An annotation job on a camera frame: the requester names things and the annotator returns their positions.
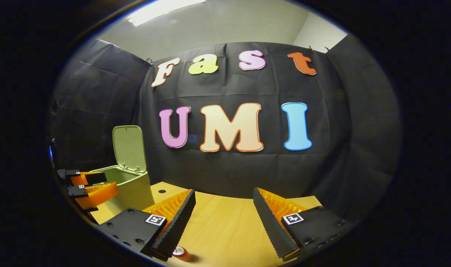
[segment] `orange letter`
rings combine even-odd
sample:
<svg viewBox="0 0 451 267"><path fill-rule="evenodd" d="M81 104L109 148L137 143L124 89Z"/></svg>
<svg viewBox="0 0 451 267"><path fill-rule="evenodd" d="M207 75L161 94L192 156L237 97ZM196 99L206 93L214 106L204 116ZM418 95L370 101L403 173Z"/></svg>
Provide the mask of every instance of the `orange letter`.
<svg viewBox="0 0 451 267"><path fill-rule="evenodd" d="M311 62L309 57L303 56L302 53L296 52L288 54L288 57L291 57L295 62L296 68L304 74L314 75L316 74L316 70L314 68L310 68L307 62Z"/></svg>
<svg viewBox="0 0 451 267"><path fill-rule="evenodd" d="M200 150L216 152L220 145L215 142L215 133L220 138L226 150L232 148L233 142L240 132L240 139L235 147L242 152L256 152L263 149L258 133L258 113L261 106L258 103L243 103L237 109L232 121L229 120L220 105L207 105L200 109L205 116L204 143Z"/></svg>
<svg viewBox="0 0 451 267"><path fill-rule="evenodd" d="M158 65L158 74L156 74L156 79L151 83L152 87L162 85L166 80L164 79L164 75L169 76L171 71L173 71L172 65L177 65L179 63L179 58L171 59L170 61L166 61Z"/></svg>

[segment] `open lid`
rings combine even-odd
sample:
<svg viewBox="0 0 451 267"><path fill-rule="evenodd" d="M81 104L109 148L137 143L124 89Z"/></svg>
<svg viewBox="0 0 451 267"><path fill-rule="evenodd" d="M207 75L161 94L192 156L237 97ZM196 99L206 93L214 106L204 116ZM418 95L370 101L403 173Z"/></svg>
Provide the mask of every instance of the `open lid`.
<svg viewBox="0 0 451 267"><path fill-rule="evenodd" d="M143 132L136 125L124 125L113 128L113 150L118 165L123 169L144 173Z"/></svg>

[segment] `fluorescent light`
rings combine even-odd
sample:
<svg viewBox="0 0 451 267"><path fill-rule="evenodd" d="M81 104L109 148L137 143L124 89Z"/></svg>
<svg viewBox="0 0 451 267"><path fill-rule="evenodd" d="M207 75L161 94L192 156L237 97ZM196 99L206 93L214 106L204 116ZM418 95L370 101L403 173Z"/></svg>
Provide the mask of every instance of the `fluorescent light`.
<svg viewBox="0 0 451 267"><path fill-rule="evenodd" d="M130 19L128 21L135 26L140 26L144 22L148 22L173 10L204 2L205 0L157 0L133 12L129 16Z"/></svg>

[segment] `black fabric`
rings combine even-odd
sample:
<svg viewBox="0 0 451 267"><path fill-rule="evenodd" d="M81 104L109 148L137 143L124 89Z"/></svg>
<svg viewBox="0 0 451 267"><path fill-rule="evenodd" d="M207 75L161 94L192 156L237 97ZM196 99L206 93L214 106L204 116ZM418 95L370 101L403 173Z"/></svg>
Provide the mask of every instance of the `black fabric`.
<svg viewBox="0 0 451 267"><path fill-rule="evenodd" d="M366 215L392 181L402 143L401 114L390 81L358 39L348 35L326 55L344 85L352 135L339 177L323 176L310 194L353 220Z"/></svg>
<svg viewBox="0 0 451 267"><path fill-rule="evenodd" d="M239 53L255 49L263 52L266 67L243 71L238 66ZM310 66L317 74L309 76L298 71L293 59L287 56L293 52L310 57ZM192 60L208 53L217 55L219 69L211 74L189 74ZM176 57L180 58L180 63L173 67L166 82L152 88L158 64ZM218 152L200 151L205 128L200 108L220 105L232 119L239 105L247 102L259 103L262 107L258 122L264 149L239 152L235 149L237 138L230 151L226 151L220 141ZM287 102L302 102L308 106L307 131L313 142L310 149L290 151L284 147L288 140L288 120L281 105ZM188 117L188 143L174 149L166 146L161 138L159 112L163 109L176 111L184 105L192 109ZM326 55L275 43L217 44L157 60L141 86L133 123L143 129L152 184L165 181L239 198L252 198L255 187L285 198L301 197L309 195L322 181L342 179L351 139L346 93ZM171 117L171 134L178 135L176 113Z"/></svg>
<svg viewBox="0 0 451 267"><path fill-rule="evenodd" d="M102 40L78 51L53 92L58 104L49 130L56 139L57 168L89 171L117 164L112 129L131 124L149 66Z"/></svg>

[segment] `wooden table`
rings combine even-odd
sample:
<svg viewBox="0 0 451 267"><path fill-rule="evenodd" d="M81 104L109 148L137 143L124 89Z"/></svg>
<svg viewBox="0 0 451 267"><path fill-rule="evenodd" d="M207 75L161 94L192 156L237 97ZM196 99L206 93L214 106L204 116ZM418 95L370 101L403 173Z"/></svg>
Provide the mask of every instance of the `wooden table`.
<svg viewBox="0 0 451 267"><path fill-rule="evenodd" d="M158 203L186 189L160 182L151 186L154 201ZM196 205L179 241L179 245L195 256L194 262L183 262L175 257L171 266L193 267L275 267L284 262L278 258L256 212L254 200L216 196L196 192ZM305 208L321 206L314 197L290 199ZM107 205L92 212L98 223L104 223L116 211Z"/></svg>

